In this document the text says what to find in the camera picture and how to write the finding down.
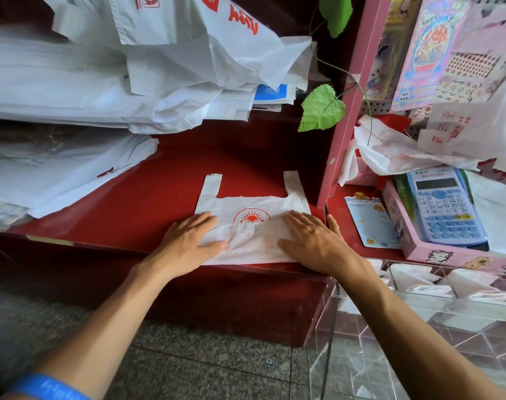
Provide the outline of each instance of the green leaf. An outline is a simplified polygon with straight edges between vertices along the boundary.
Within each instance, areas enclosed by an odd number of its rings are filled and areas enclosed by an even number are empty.
[[[301,104],[303,117],[298,132],[312,129],[329,129],[346,114],[346,104],[339,100],[328,84],[316,87]]]
[[[320,13],[327,20],[331,38],[342,33],[352,12],[351,0],[320,0]]]

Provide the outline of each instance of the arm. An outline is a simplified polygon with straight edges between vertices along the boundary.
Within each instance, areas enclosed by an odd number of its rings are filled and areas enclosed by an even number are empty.
[[[314,216],[291,212],[286,220],[301,244],[279,246],[303,265],[333,275],[370,326],[395,373],[414,399],[506,399],[506,392],[450,346],[355,253],[328,215],[330,229]]]
[[[159,292],[173,278],[187,274],[227,247],[216,242],[199,247],[217,218],[210,212],[170,227],[160,247],[131,269],[125,282],[73,336],[34,370],[60,380],[92,399],[102,399],[129,344]],[[1,400],[28,400],[5,394]]]

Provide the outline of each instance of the blue calculator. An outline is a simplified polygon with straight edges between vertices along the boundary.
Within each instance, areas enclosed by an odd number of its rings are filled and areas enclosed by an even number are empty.
[[[442,166],[407,174],[424,238],[430,243],[472,246],[487,241],[458,169]]]

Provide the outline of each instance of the blue wristband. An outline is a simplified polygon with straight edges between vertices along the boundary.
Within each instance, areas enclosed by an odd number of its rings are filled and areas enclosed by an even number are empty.
[[[42,373],[24,376],[9,393],[20,393],[37,400],[91,400],[67,384]]]

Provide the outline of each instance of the granite floor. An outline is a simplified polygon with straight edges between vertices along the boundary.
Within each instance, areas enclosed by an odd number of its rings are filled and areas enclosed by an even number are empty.
[[[90,315],[86,309],[0,292],[0,388]],[[144,322],[107,399],[305,399],[304,351]]]

